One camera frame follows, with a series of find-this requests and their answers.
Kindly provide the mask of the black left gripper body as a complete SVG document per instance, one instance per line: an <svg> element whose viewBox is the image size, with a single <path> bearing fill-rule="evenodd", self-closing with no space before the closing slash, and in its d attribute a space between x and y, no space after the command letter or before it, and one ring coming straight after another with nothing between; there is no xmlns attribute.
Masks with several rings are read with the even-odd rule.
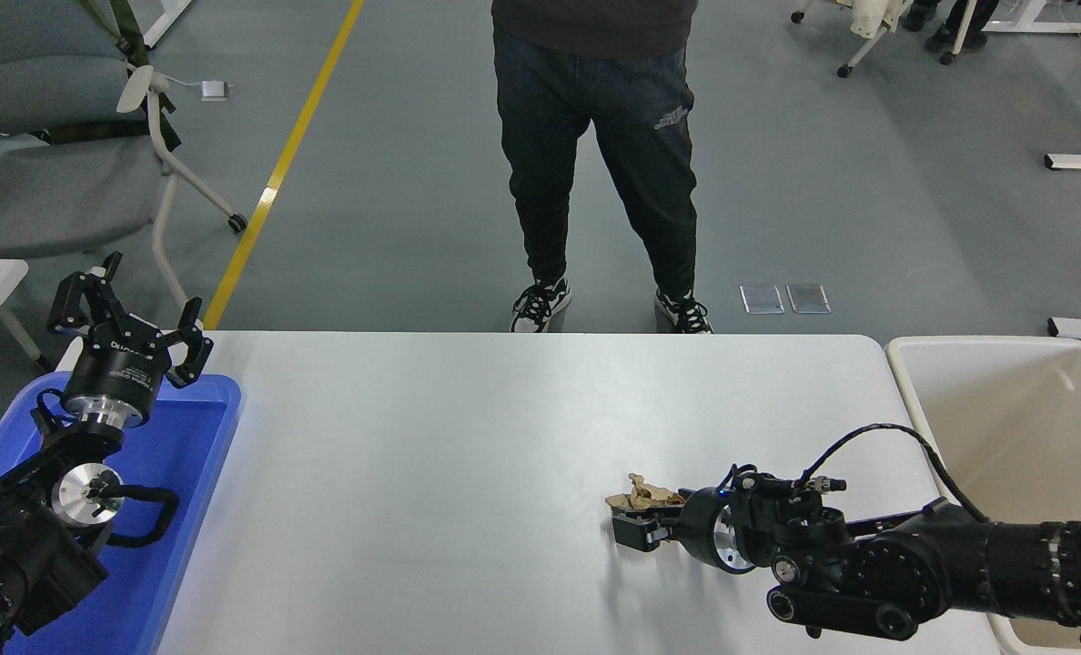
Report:
<svg viewBox="0 0 1081 655"><path fill-rule="evenodd" d="M116 406L128 426L144 426L170 366L166 351L154 352L150 340L161 328L130 317L125 328L101 322L86 332L86 343L61 395L66 413L85 416L101 405Z"/></svg>

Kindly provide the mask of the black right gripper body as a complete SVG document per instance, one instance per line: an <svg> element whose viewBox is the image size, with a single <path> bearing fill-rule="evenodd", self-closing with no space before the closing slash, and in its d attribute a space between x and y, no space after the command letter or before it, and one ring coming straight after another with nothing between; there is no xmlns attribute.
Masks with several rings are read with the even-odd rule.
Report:
<svg viewBox="0 0 1081 655"><path fill-rule="evenodd" d="M685 500L681 511L681 544L683 548L713 569L732 569L729 559L731 544L719 544L715 540L715 525L726 507L726 502L719 498L716 487L695 490Z"/></svg>

